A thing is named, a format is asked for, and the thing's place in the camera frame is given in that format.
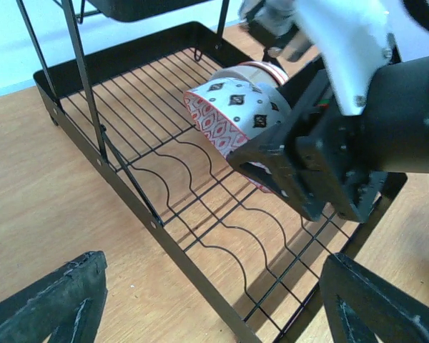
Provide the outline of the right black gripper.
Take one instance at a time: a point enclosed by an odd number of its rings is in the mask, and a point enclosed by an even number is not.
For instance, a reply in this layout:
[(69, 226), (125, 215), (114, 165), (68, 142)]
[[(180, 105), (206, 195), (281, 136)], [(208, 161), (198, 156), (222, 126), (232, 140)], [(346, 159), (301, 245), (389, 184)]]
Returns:
[(354, 125), (340, 114), (325, 70), (298, 72), (280, 93), (293, 105), (290, 118), (230, 152), (227, 162), (309, 221), (331, 204), (343, 219), (366, 222), (387, 174), (362, 164)]

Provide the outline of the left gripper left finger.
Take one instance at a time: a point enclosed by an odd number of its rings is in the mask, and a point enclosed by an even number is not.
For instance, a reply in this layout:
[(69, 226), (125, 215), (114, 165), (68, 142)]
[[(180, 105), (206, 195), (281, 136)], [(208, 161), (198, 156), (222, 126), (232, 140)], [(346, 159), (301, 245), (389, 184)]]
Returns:
[(106, 269), (104, 252), (85, 252), (1, 301), (0, 342), (94, 342)]

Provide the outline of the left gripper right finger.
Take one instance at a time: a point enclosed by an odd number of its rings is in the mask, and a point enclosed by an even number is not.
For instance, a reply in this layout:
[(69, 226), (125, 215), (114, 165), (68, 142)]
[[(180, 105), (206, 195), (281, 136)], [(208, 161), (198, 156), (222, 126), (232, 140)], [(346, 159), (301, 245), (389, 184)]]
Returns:
[(334, 342), (429, 342), (429, 307), (346, 255), (325, 260), (319, 285)]

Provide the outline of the red dotted upturned bowl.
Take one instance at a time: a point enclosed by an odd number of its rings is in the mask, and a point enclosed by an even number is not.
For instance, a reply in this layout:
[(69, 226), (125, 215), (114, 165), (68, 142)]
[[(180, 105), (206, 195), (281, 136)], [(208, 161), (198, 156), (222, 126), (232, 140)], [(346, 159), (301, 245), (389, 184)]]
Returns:
[(223, 158), (291, 113), (276, 88), (232, 77), (187, 90), (183, 101), (197, 128)]

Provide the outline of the orange floral patterned bowl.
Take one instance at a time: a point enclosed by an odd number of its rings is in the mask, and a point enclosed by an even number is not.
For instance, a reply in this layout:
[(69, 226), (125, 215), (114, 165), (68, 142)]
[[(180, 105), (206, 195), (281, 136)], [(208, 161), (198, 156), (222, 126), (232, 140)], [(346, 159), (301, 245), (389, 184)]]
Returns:
[(240, 66), (252, 66), (256, 69), (260, 69), (267, 74), (269, 74), (276, 82), (278, 86), (282, 86), (285, 84), (289, 76), (286, 74), (286, 72), (279, 66), (266, 61), (246, 61), (240, 63)]

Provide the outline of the black wire dish rack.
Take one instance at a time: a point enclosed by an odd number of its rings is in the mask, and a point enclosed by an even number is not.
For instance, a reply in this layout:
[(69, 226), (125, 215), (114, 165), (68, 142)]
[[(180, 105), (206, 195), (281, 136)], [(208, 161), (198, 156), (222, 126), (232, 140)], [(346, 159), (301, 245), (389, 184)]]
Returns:
[(86, 54), (80, 31), (115, 1), (58, 1), (74, 58), (49, 66), (25, 3), (17, 6), (41, 62), (34, 81), (60, 126), (238, 342), (296, 342), (322, 306), (319, 276), (332, 252), (355, 257), (406, 183), (381, 183), (364, 224), (325, 207), (309, 222), (233, 171), (203, 137), (182, 96), (213, 71), (247, 60), (225, 36), (232, 1), (153, 1), (139, 25), (185, 19)]

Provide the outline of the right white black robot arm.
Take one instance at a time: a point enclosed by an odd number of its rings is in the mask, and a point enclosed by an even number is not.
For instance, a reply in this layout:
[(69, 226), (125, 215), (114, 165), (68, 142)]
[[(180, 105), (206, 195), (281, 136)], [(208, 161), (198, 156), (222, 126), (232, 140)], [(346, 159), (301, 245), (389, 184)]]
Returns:
[(304, 218), (326, 204), (366, 222), (394, 173), (429, 174), (429, 56), (402, 61), (380, 1), (244, 1), (239, 16), (271, 54), (319, 56), (278, 91), (290, 105), (227, 156)]

